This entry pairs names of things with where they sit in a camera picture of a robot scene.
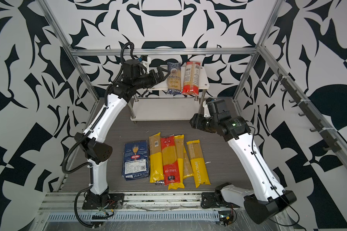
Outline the red ended spaghetti pack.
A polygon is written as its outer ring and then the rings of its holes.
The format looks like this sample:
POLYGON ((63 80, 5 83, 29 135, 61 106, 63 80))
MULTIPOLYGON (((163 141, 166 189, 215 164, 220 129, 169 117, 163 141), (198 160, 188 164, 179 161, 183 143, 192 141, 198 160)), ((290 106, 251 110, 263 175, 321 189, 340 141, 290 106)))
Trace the red ended spaghetti pack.
POLYGON ((187 62, 185 67, 182 94, 199 95, 200 62, 187 62))

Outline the red yellow spaghetti pack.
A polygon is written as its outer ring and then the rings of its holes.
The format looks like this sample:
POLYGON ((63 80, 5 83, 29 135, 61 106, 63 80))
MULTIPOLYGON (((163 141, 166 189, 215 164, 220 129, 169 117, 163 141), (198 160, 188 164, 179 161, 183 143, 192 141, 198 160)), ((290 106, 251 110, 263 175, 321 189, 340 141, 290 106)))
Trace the red yellow spaghetti pack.
POLYGON ((161 148, 165 185, 168 186, 172 183, 180 183, 174 135, 161 138, 161 148))

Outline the yellow brown spaghetti pack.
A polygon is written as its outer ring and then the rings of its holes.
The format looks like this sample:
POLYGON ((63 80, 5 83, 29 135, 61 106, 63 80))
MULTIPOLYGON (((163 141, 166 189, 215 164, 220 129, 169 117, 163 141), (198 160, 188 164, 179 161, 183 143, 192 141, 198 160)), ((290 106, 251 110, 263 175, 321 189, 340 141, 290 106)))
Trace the yellow brown spaghetti pack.
POLYGON ((149 137, 150 151, 150 183, 164 180, 161 133, 149 137))

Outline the blue yellow spaghetti pack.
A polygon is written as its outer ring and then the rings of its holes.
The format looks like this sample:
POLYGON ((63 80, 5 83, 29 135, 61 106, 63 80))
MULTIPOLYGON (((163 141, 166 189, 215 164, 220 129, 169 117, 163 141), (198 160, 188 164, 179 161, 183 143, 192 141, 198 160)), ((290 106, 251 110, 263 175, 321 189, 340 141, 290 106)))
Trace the blue yellow spaghetti pack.
POLYGON ((167 87, 168 94, 179 95, 181 94, 181 64, 168 62, 167 87))

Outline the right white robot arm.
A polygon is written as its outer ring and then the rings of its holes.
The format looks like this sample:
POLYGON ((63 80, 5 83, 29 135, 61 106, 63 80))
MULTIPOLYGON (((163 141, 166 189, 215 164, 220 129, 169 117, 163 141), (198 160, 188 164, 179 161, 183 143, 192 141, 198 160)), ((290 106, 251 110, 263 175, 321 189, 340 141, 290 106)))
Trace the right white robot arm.
POLYGON ((296 202, 295 193, 281 185, 261 156, 245 119, 232 117, 223 99, 208 98, 202 105, 204 112, 196 113, 190 125, 223 137, 237 155, 252 185, 252 190, 246 190, 225 183, 216 189, 220 200, 244 208, 256 224, 271 219, 296 202))

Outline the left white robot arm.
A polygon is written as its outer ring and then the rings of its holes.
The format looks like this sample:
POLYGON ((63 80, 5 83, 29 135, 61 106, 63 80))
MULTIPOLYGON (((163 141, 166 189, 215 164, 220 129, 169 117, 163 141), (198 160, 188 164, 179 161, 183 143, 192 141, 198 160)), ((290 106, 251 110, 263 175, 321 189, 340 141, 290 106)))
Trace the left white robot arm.
POLYGON ((140 89, 150 89, 164 82, 167 69, 157 67, 148 70, 139 60, 123 61, 121 74, 105 91, 104 105, 83 133, 75 140, 85 152, 90 168, 90 184, 86 189, 83 209, 109 208, 107 163, 112 147, 105 143, 106 136, 119 113, 130 103, 140 89))

